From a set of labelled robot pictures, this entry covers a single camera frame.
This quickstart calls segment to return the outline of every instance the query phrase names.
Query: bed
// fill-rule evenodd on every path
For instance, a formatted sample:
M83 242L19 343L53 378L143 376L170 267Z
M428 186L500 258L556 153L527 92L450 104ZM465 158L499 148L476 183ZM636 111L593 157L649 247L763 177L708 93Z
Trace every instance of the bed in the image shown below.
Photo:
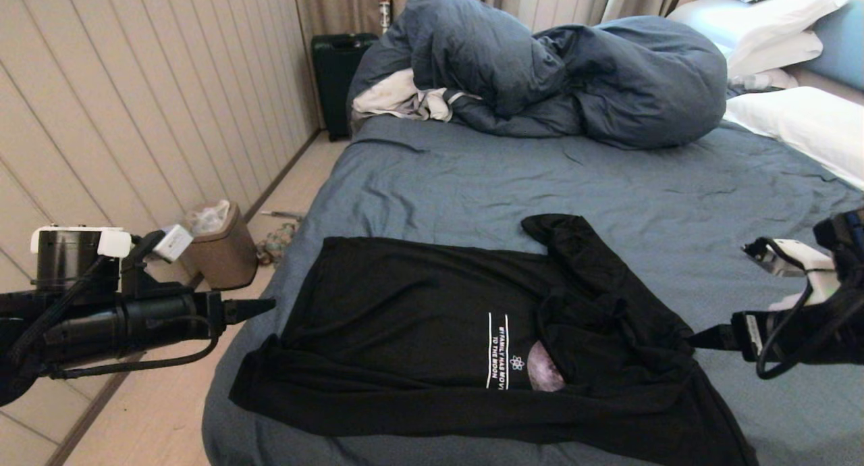
M811 158L730 122L678 146L615 145L576 134L497 136L453 122L365 119L265 291L277 298L277 308L249 321L220 361L203 423L211 462L648 464L580 442L326 438L228 399L244 356L283 331L327 237L543 253L520 221L581 215L667 307L700 331L801 290L799 279L775 278L751 263L742 244L769 236L815 245L814 223L861 205L859 190ZM699 350L695 358L759 463L864 462L861 368L802 365L762 381L738 353Z

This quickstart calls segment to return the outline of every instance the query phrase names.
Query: black suitcase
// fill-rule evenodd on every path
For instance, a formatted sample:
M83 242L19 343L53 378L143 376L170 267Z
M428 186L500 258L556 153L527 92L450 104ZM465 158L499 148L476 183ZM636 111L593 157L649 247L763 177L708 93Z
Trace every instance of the black suitcase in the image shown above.
M318 96L330 141L348 134L348 85L357 66L377 35L346 33L312 37L312 63L318 79Z

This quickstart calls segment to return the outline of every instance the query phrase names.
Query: trash can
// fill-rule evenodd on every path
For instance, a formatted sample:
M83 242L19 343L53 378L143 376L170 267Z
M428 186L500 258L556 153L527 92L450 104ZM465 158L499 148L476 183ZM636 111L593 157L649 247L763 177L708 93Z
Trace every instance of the trash can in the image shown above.
M213 290L231 290L246 287L255 278L259 261L255 242L240 217L237 203L228 203L224 222L219 229L195 234L192 244L186 249L189 259L198 267ZM189 214L201 214L207 208L218 207L219 202L198 205ZM190 228L189 217L186 223Z
M330 142L348 137L348 87L363 54L377 41L373 33L346 33L312 37L312 61L324 124Z

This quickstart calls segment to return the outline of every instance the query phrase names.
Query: mattress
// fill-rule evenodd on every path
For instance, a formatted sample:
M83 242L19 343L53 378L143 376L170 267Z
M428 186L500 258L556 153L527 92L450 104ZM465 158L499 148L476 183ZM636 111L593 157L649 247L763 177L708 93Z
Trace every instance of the mattress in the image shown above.
M398 238L542 253L523 217L586 217L651 291L694 330L802 290L740 251L760 236L815 246L811 227L861 193L782 143L722 124L687 146L626 151L579 136L516 139L457 124L376 116L322 187L265 296L219 362L207 397L212 464L645 464L577 442L538 446L436 436L324 438L228 401L241 359L281 333L330 236ZM864 370L800 365L763 381L738 353L695 355L761 464L861 464Z

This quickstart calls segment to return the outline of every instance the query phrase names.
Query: atom logo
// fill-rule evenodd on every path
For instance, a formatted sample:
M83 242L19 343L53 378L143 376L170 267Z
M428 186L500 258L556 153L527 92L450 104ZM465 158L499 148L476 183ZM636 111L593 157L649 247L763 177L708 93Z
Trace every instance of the atom logo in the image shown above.
M519 370L519 371L521 371L521 370L522 370L522 367L525 366L525 362L522 361L522 359L519 358L518 356L513 355L513 357L510 359L510 365L513 366L513 369L514 369L514 370Z

